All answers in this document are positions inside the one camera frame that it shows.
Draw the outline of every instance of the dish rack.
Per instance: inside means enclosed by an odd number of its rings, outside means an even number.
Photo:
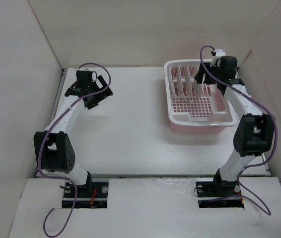
[[[168,116],[174,132],[220,133],[236,123],[232,105],[216,85],[198,84],[194,79],[199,66],[199,59],[173,60],[164,66]]]

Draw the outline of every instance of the red wire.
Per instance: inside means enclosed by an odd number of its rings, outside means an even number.
[[[235,192],[236,194],[238,194],[238,195],[241,195],[239,192],[237,192],[237,191],[235,191],[235,190],[232,190],[233,192]]]
[[[91,207],[92,207],[92,205],[93,205],[93,202],[94,202],[95,196],[96,196],[96,188],[93,190],[93,196],[92,196],[92,198],[91,198],[91,200],[90,200]]]

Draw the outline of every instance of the screw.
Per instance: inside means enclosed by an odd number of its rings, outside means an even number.
[[[70,193],[70,192],[71,192],[70,186],[66,186],[65,193]]]
[[[203,192],[203,187],[201,185],[197,186],[197,192]]]
[[[109,188],[107,186],[102,187],[102,192],[107,193],[109,191]]]
[[[241,191],[240,186],[239,186],[239,185],[236,185],[235,188],[234,188],[234,191],[236,191],[236,192]]]

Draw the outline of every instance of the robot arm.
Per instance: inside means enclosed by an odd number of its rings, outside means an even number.
[[[213,182],[197,182],[196,184],[204,187],[204,192],[199,193],[199,197],[226,197],[232,195],[232,191],[236,188],[239,190],[237,182],[239,173],[257,156],[270,150],[274,123],[269,115],[262,113],[255,104],[243,96],[244,94],[251,97],[243,81],[236,78],[237,59],[226,56],[223,50],[215,50],[212,55],[214,56],[212,62],[205,63],[208,71],[220,81],[242,92],[240,94],[222,84],[217,84],[223,97],[237,112],[240,123],[233,138],[234,151],[228,161],[217,170]],[[195,80],[201,84],[203,79],[205,84],[216,84],[200,66]]]
[[[233,87],[250,97],[244,85],[237,84]],[[274,129],[271,118],[241,94],[227,88],[224,97],[237,112],[240,123],[233,138],[234,150],[219,173],[224,181],[236,181],[244,167],[257,156],[269,151]]]
[[[46,131],[53,125],[55,120],[78,98],[100,91],[107,86],[105,80],[100,75],[96,78],[102,85],[102,87],[99,88],[96,84],[96,80],[93,81],[92,79],[94,73],[95,72],[92,71],[80,70],[76,72],[76,82],[66,91],[64,102],[55,119],[44,131],[38,131],[34,135],[37,162],[42,140],[46,135]],[[82,169],[79,164],[75,163],[75,153],[68,134],[71,132],[77,117],[84,108],[92,109],[96,107],[100,101],[111,95],[113,95],[113,93],[111,89],[108,88],[103,93],[87,97],[71,107],[71,110],[57,123],[48,136],[41,159],[41,168],[43,170],[70,178],[77,185],[91,186],[91,174]]]

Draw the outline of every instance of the white table surface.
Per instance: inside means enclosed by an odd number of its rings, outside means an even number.
[[[102,74],[99,68],[90,68]],[[76,162],[93,175],[211,176],[233,150],[236,126],[220,134],[179,134],[169,129],[162,67],[108,68],[114,95],[84,110],[69,135]],[[64,93],[76,81],[69,68]],[[257,158],[253,163],[262,162]],[[265,176],[264,166],[244,175]]]
[[[281,187],[277,178],[242,178],[268,205],[267,216],[248,200],[245,208],[199,208],[193,178],[126,178],[109,181],[108,208],[75,209],[59,238],[281,238]],[[60,231],[62,180],[28,179],[9,238],[43,238]],[[243,195],[250,194],[243,188]]]

